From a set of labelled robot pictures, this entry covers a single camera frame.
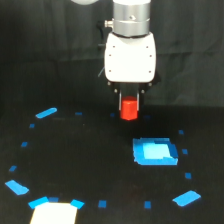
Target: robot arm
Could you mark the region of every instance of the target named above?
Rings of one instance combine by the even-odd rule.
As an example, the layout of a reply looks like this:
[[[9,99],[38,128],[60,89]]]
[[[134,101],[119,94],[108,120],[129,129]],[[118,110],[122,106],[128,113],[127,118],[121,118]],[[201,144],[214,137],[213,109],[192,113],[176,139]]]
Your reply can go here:
[[[72,1],[86,5],[98,0]],[[119,95],[121,118],[133,120],[137,118],[140,99],[155,76],[156,48],[154,36],[149,30],[151,0],[113,0],[113,3],[113,19],[105,21],[105,27],[112,28],[106,43],[105,74],[108,85]],[[123,94],[124,84],[135,85],[130,95],[136,97]],[[123,116],[123,105],[130,104],[126,99],[132,99],[131,104],[136,101],[131,116]]]

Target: blue tape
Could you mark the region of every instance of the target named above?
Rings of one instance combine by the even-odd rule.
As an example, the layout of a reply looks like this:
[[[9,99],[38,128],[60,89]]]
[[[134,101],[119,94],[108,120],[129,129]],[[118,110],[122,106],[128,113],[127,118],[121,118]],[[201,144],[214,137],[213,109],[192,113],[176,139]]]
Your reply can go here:
[[[150,201],[145,201],[144,207],[145,207],[145,209],[151,209],[151,202]]]
[[[43,198],[39,198],[35,201],[31,201],[28,203],[28,205],[30,206],[30,208],[34,209],[36,208],[38,205],[42,205],[44,203],[47,203],[49,202],[48,198],[47,197],[43,197]]]
[[[59,198],[51,197],[51,198],[48,198],[48,200],[49,200],[49,202],[58,202]]]
[[[26,194],[29,191],[28,188],[23,187],[22,185],[18,184],[14,180],[10,180],[9,182],[6,182],[5,185],[7,187],[9,187],[17,195],[23,195],[23,194]]]
[[[191,179],[191,173],[185,173],[185,178],[186,179]]]
[[[82,116],[82,112],[76,112],[75,115]]]
[[[183,153],[184,155],[188,155],[188,151],[187,151],[187,149],[182,149],[182,153]]]
[[[179,134],[180,135],[184,135],[184,131],[183,130],[179,130]]]
[[[11,168],[9,169],[10,172],[14,172],[16,170],[17,166],[11,166]]]
[[[98,204],[98,207],[99,208],[106,208],[107,207],[107,201],[100,200],[99,204]]]
[[[41,119],[57,112],[57,108],[50,108],[36,115],[37,118]]]
[[[27,147],[27,145],[28,145],[28,142],[23,142],[21,147]]]
[[[34,128],[35,127],[35,124],[30,124],[30,128]]]
[[[199,198],[201,198],[201,195],[197,194],[194,191],[188,191],[187,193],[174,198],[173,201],[176,202],[179,206],[183,207],[192,203],[193,201],[196,201]]]
[[[85,203],[83,203],[83,202],[81,202],[81,201],[77,201],[77,200],[73,200],[73,201],[71,202],[71,205],[74,206],[74,207],[76,207],[76,208],[78,208],[78,209],[82,208],[82,206],[83,206],[84,204],[85,204]]]
[[[134,161],[140,165],[176,166],[178,163],[178,159],[176,158],[166,158],[166,157],[164,157],[163,159],[146,159],[145,158],[143,144],[154,143],[154,141],[169,141],[169,139],[168,138],[133,139]]]

